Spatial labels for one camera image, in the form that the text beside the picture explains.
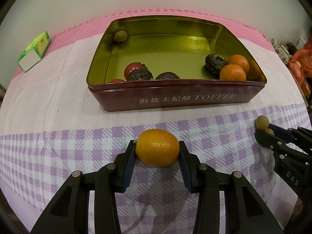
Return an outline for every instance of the tissue box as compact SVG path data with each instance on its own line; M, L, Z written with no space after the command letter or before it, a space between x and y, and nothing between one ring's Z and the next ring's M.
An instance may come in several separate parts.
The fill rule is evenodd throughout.
M18 59L18 65L24 72L30 70L42 60L48 46L51 43L49 34L44 31L39 34L24 50Z

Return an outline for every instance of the dried fruit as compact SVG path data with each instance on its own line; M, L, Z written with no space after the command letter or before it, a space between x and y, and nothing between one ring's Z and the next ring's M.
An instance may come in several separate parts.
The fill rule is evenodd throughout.
M161 79L180 79L180 77L177 76L173 72L164 72L156 77L156 80L161 80Z
M272 129L266 129L266 132L274 136L274 131Z
M260 115L255 120L255 127L259 130L266 131L267 128L269 127L269 119L264 115Z
M144 69L144 68L143 69L139 68L139 69L132 71L129 74L127 81L152 80L152 79L154 79L154 78L153 78L152 73L149 70Z
M114 40L118 42L123 42L127 39L128 34L125 31L118 31L114 36Z
M221 69L227 64L227 61L220 54L209 54L205 58L205 64L211 74L219 76Z

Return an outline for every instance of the table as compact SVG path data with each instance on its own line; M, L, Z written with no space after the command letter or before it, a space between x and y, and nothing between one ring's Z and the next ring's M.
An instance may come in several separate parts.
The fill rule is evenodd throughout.
M245 104L105 112L85 81L102 34L117 18L159 14L224 24L260 65L265 88ZM106 15L51 39L40 63L25 74L17 71L0 111L0 187L28 230L72 171L98 170L150 128L184 140L219 172L241 171L285 226L297 197L274 173L272 152L256 143L254 120L264 114L284 128L311 124L291 74L259 31L207 13L150 9ZM153 168L137 161L127 192L116 195L122 232L191 233L197 200L184 187L177 163ZM91 193L89 233L94 233L93 206ZM223 196L220 219L224 233Z

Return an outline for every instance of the orange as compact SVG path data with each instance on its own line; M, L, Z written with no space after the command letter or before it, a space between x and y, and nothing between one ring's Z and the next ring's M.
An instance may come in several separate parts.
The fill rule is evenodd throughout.
M249 72L249 63L247 59L242 55L234 54L230 56L227 60L227 64L236 64L240 66L245 71L246 75Z
M220 80L227 81L246 81L245 71L238 65L225 65L220 71Z
M177 138L160 129L145 130L138 137L135 153L144 163L167 166L177 159L180 145Z

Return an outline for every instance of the red tomato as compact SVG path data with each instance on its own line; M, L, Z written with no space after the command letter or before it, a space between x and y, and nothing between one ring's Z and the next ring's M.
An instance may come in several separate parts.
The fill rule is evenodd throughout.
M122 79L114 79L114 80L111 80L109 83L122 83L122 82L125 82L125 81Z
M124 70L124 78L127 80L129 74L138 68L144 68L144 66L140 62L130 63Z

